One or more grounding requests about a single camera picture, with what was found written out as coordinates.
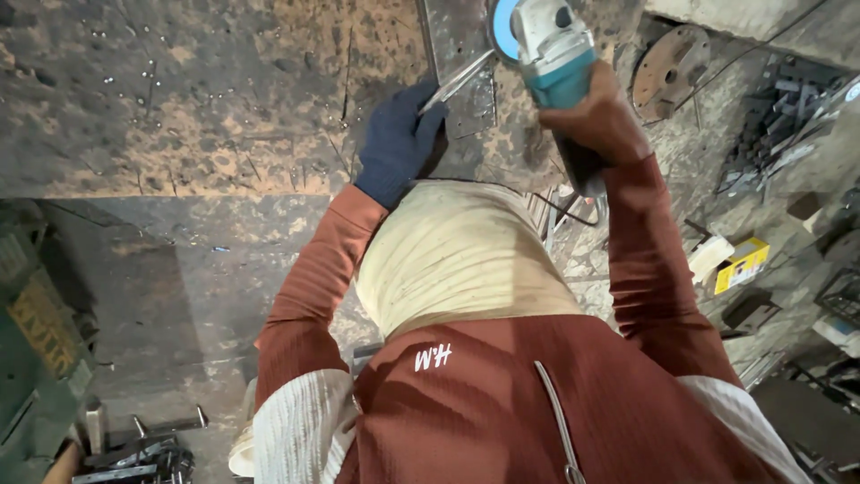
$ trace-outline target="workshop floor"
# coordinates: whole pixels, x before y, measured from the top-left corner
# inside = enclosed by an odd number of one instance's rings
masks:
[[[638,49],[627,49],[619,75],[629,78],[647,40],[665,29],[645,19]],[[748,45],[712,39],[710,78]],[[754,52],[730,66],[673,119],[648,128],[673,194],[678,221],[709,226],[732,242],[749,235],[771,244],[768,269],[752,284],[772,290],[784,308],[757,337],[727,344],[738,369],[771,347],[817,344],[809,331],[817,308],[813,294],[830,268],[813,238],[785,214],[797,193],[828,194],[827,210],[860,175],[860,109],[844,112],[828,144],[783,171],[766,203],[760,194],[715,199],[720,165],[740,130],[740,95],[760,76],[768,57]],[[311,237],[329,203],[327,196],[133,197],[43,204],[58,226],[60,243],[81,274],[80,305],[101,324],[95,391],[105,403],[109,429],[186,418],[201,404],[212,421],[183,438],[197,457],[195,480],[231,482],[230,442],[247,381],[255,374],[253,342],[284,275]],[[687,247],[698,236],[682,230]],[[567,224],[553,258],[587,313],[607,318],[611,297],[605,233]],[[715,324],[738,289],[717,297],[700,289],[701,308]],[[377,341],[353,291],[331,326],[344,355]]]

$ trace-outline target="hand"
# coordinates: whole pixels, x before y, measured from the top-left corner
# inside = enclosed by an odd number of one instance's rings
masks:
[[[542,109],[538,120],[613,165],[636,163],[654,152],[612,66],[603,60],[592,64],[591,87],[582,101],[571,109]]]
[[[448,109],[440,102],[421,117],[418,111],[438,88],[435,81],[415,84],[373,110],[355,186],[385,208],[394,207],[433,151]]]

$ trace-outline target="person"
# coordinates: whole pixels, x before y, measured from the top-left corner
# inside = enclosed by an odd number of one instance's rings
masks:
[[[698,311],[670,198],[612,68],[539,120],[593,149],[622,336],[583,314],[512,190],[415,182],[445,118],[417,84],[373,112],[364,170],[274,300],[255,481],[806,482]],[[384,346],[353,381],[328,326],[355,283]]]

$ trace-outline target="angle grinder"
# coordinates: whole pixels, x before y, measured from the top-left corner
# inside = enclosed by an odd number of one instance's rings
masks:
[[[567,1],[491,0],[488,37],[502,62],[519,68],[538,107],[569,109],[588,94],[594,38]],[[600,172],[608,164],[561,133],[553,136],[570,182],[595,200],[595,225],[603,225],[608,206]]]

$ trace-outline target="grinder body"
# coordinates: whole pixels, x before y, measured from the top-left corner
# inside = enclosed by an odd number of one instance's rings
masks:
[[[568,2],[519,0],[511,12],[510,29],[518,43],[520,73],[539,107],[572,108],[588,94],[597,53],[591,31]],[[605,161],[560,133],[553,134],[574,189],[595,199],[605,196],[599,175]]]

